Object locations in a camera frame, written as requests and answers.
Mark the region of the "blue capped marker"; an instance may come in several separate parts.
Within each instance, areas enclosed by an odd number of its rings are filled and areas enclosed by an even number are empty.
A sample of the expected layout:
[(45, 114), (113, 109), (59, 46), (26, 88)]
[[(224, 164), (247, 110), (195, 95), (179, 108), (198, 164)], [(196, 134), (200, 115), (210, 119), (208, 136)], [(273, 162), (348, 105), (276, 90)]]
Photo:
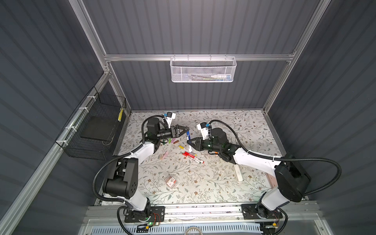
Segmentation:
[(192, 153), (193, 149), (192, 149), (192, 146), (190, 146), (189, 144), (189, 140), (191, 139), (191, 136), (190, 136), (190, 132), (187, 131), (187, 144), (188, 144), (188, 150), (190, 153)]

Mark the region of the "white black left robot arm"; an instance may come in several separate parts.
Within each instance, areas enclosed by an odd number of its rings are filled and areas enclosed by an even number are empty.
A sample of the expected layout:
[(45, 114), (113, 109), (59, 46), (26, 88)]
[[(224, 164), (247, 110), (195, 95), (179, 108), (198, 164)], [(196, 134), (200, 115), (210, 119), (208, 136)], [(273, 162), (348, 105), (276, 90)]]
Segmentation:
[[(181, 125), (172, 126), (176, 114), (167, 112), (163, 115), (153, 115), (142, 123), (142, 139), (140, 144), (126, 154), (113, 156), (101, 167), (92, 182), (95, 197), (106, 202), (120, 202), (125, 209), (130, 210), (136, 219), (145, 221), (151, 215), (150, 200), (138, 190), (139, 165), (153, 155), (163, 141), (174, 139), (188, 133), (189, 128)], [(107, 169), (102, 185), (102, 191), (109, 197), (104, 197), (96, 190), (96, 180), (99, 173)]]

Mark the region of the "red capped marker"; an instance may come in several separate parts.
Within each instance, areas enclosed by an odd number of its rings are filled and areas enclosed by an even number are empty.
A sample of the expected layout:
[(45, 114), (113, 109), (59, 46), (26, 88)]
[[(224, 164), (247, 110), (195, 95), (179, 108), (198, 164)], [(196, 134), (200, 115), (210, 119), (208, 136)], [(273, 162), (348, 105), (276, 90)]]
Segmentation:
[(192, 154), (190, 154), (190, 153), (188, 153), (188, 152), (184, 152), (183, 155), (184, 155), (185, 157), (188, 157), (188, 158), (190, 158), (191, 160), (193, 160), (193, 161), (199, 163), (199, 164), (204, 164), (204, 161), (203, 161), (203, 160), (198, 159), (196, 156), (194, 156), (194, 155), (192, 155)]
[(191, 159), (195, 160), (196, 162), (198, 162), (200, 164), (204, 163), (204, 161), (202, 159), (200, 159), (197, 156), (191, 154), (190, 152), (185, 152), (184, 155), (187, 156), (187, 157), (190, 157)]

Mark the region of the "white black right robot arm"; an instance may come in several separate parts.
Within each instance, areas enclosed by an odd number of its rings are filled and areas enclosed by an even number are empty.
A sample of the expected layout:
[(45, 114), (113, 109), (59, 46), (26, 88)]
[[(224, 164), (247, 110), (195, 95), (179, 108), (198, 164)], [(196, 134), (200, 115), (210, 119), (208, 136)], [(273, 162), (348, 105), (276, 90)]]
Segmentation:
[(311, 177), (292, 156), (271, 156), (246, 150), (240, 143), (231, 143), (221, 128), (199, 127), (200, 137), (187, 136), (187, 144), (196, 151), (206, 151), (236, 166), (256, 169), (275, 179), (275, 186), (264, 192), (253, 207), (260, 218), (281, 211), (290, 202), (300, 202)]

